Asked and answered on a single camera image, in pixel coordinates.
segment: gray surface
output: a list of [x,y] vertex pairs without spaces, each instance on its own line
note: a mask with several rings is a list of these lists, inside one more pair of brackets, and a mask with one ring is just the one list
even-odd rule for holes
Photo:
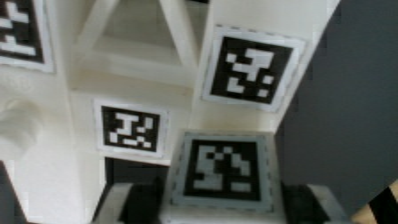
[[279,130],[287,184],[351,215],[398,178],[398,1],[343,0]]

